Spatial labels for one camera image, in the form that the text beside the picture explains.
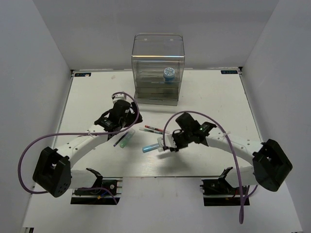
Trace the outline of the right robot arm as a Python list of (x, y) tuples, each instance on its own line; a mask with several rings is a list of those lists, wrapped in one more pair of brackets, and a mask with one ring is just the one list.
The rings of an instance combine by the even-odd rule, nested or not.
[(200, 124), (189, 113), (176, 119), (180, 129), (166, 136), (170, 150), (178, 151), (190, 143), (202, 144), (220, 149), (241, 158), (249, 165), (227, 168), (219, 176), (219, 187), (224, 193), (232, 193), (240, 185), (260, 185), (276, 192), (293, 169), (293, 165), (278, 142), (252, 141), (225, 133), (219, 126), (210, 122)]

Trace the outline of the blue cleaning gel jar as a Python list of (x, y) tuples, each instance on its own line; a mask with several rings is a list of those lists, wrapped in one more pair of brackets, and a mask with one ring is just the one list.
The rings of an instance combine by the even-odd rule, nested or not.
[(175, 80), (175, 69), (172, 67), (166, 67), (163, 70), (163, 78), (166, 83), (173, 82)]

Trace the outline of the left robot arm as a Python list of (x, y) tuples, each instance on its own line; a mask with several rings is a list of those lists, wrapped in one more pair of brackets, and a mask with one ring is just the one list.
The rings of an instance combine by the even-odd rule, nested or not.
[(81, 189), (97, 194), (102, 190), (102, 175), (94, 169), (74, 170), (74, 165), (97, 146), (109, 141), (124, 128), (142, 122), (135, 102), (118, 100), (87, 130), (66, 144), (41, 151), (33, 180), (57, 198), (68, 189)]

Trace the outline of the clear plastic drawer organizer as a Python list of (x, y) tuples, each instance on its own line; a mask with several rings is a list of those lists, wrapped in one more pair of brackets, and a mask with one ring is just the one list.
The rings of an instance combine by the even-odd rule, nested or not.
[[(132, 48), (132, 72), (138, 103), (176, 106), (185, 66), (183, 37), (173, 33), (139, 33)], [(175, 80), (164, 82), (163, 70), (175, 69)]]

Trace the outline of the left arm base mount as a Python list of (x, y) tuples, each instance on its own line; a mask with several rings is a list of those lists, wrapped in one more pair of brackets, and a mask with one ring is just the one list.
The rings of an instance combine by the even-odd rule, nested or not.
[(74, 189), (72, 205), (117, 205), (122, 194), (122, 178), (102, 179), (92, 188)]

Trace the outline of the blue highlighter marker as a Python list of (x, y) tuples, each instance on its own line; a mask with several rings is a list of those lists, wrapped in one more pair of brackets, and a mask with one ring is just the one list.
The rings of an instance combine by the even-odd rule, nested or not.
[(152, 145), (147, 145), (145, 147), (142, 148), (142, 152), (143, 153), (147, 153), (153, 150), (157, 150), (158, 148), (160, 148), (161, 146), (158, 143), (152, 144)]

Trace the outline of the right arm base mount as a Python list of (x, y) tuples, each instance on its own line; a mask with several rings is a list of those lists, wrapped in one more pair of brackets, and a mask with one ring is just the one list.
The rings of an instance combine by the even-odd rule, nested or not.
[(202, 178), (200, 188), (203, 191), (205, 207), (241, 205), (241, 194), (238, 187), (229, 187), (218, 179)]

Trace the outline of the green highlighter marker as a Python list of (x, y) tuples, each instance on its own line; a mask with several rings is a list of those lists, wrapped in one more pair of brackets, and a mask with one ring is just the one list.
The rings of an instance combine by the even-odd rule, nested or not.
[(124, 148), (129, 141), (131, 140), (131, 138), (133, 137), (133, 135), (136, 133), (136, 130), (134, 129), (130, 129), (126, 135), (124, 136), (124, 138), (120, 141), (120, 148)]

